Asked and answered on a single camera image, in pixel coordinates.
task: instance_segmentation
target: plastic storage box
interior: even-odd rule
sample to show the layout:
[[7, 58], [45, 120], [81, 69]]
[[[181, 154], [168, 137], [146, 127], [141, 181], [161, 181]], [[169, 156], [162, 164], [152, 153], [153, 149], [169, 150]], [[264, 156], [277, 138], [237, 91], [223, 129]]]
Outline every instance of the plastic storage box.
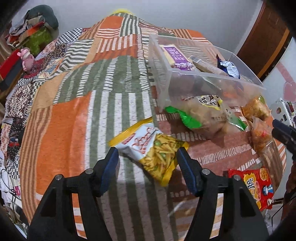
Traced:
[[[236, 65], [241, 79], [172, 68], [159, 46], [161, 44], [174, 44], [187, 58], [194, 55], [215, 66], [218, 54], [221, 59]], [[173, 105], [174, 101], [208, 94], [220, 96], [229, 106], [244, 106], [265, 89], [258, 77], [234, 53], [196, 40], [150, 35], [149, 65], [154, 75], [160, 112]]]

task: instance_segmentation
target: brown door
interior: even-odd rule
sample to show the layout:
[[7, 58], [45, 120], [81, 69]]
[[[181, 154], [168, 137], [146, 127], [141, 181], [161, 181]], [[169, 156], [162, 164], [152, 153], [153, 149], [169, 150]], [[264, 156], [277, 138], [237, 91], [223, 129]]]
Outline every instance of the brown door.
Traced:
[[270, 71], [279, 53], [282, 53], [289, 30], [284, 21], [264, 1], [258, 18], [237, 56], [259, 77]]

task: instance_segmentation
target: blue snack package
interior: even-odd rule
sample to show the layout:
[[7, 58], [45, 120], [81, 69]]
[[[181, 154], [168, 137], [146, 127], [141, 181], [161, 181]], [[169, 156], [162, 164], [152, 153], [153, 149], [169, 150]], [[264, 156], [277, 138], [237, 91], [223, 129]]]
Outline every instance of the blue snack package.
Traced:
[[217, 58], [217, 67], [224, 72], [226, 72], [230, 77], [240, 79], [239, 71], [237, 70], [237, 67], [234, 65], [234, 63], [230, 61], [221, 60], [218, 55], [216, 55]]

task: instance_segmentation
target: metal screw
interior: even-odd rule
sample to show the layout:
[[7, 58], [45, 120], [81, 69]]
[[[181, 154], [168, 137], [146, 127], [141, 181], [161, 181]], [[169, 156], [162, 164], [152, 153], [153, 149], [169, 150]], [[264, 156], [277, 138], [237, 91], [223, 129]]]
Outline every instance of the metal screw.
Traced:
[[86, 174], [92, 174], [94, 172], [94, 170], [92, 168], [88, 168], [85, 170]]
[[237, 181], [239, 181], [241, 179], [239, 175], [234, 175], [233, 178]]
[[61, 174], [58, 174], [54, 178], [59, 181], [63, 178], [63, 176]]
[[211, 173], [211, 171], [209, 169], [202, 169], [202, 173], [205, 175], [209, 175]]

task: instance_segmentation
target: bed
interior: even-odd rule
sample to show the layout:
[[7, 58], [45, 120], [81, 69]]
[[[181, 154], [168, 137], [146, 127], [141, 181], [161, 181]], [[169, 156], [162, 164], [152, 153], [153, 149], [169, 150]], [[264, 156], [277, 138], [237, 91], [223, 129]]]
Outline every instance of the bed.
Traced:
[[[165, 134], [186, 140], [190, 156], [218, 175], [228, 168], [262, 165], [250, 146], [249, 129], [207, 141], [186, 129], [177, 115], [158, 112], [148, 65], [150, 34], [212, 45], [199, 32], [157, 27], [118, 13], [91, 28], [69, 31], [47, 45], [31, 74], [23, 76], [9, 95], [1, 151], [29, 222], [56, 174], [75, 176], [93, 167], [105, 157], [110, 139], [150, 116]], [[215, 58], [216, 53], [213, 46], [208, 57]], [[246, 121], [239, 107], [233, 111]], [[20, 146], [10, 144], [13, 137]], [[277, 146], [285, 170], [285, 147]], [[139, 166], [120, 157], [99, 207], [113, 240], [183, 240], [197, 202], [179, 168], [163, 188]], [[73, 207], [77, 232], [85, 237], [75, 195]], [[211, 237], [219, 233], [222, 210], [223, 194], [219, 194]]]

